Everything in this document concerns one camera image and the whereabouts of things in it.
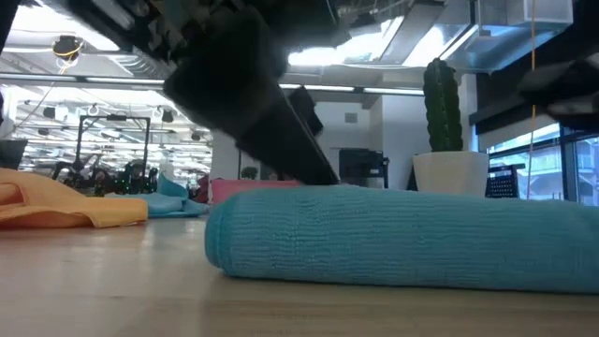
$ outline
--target potted plant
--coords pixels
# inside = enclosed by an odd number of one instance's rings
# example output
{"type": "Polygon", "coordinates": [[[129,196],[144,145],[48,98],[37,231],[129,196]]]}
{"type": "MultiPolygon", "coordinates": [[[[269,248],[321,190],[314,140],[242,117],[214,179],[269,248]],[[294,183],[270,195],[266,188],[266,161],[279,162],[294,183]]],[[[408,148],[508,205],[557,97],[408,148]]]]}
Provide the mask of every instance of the potted plant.
{"type": "Polygon", "coordinates": [[[463,151],[455,70],[434,59],[424,73],[424,102],[432,151],[414,156],[418,191],[485,196],[489,156],[463,151]]]}

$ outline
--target chair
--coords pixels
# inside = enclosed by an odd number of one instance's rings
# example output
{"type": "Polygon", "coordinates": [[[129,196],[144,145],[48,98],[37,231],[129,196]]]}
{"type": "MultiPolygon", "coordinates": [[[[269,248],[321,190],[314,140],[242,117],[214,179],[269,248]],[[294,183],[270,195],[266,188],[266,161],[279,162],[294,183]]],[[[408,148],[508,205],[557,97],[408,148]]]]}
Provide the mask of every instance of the chair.
{"type": "Polygon", "coordinates": [[[485,196],[487,198],[519,198],[518,170],[525,168],[524,164],[490,168],[485,196]]]}

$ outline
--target black monitor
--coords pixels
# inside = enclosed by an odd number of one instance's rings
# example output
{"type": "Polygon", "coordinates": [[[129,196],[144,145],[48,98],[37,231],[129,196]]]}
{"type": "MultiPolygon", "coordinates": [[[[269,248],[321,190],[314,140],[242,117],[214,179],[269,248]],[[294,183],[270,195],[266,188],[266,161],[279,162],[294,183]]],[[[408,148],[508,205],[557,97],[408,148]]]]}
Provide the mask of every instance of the black monitor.
{"type": "Polygon", "coordinates": [[[27,140],[0,140],[0,168],[18,169],[27,140]]]}

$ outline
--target pink object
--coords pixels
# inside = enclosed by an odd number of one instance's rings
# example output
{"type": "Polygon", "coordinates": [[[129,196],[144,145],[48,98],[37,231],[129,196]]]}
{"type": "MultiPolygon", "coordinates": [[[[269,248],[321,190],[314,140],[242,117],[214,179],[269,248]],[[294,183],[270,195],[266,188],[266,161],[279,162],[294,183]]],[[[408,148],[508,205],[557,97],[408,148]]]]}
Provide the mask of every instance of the pink object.
{"type": "Polygon", "coordinates": [[[259,188],[289,188],[301,186],[297,181],[253,181],[215,179],[212,184],[212,203],[219,204],[234,195],[259,188]]]}

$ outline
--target orange towel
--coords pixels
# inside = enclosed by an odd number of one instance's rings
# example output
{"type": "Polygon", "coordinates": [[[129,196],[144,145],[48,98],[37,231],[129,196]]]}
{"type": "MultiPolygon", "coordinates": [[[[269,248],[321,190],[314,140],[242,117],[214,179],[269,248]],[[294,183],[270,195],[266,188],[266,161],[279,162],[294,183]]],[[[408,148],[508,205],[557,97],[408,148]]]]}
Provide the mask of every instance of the orange towel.
{"type": "Polygon", "coordinates": [[[89,198],[50,178],[0,168],[0,228],[118,227],[147,219],[142,199],[89,198]]]}

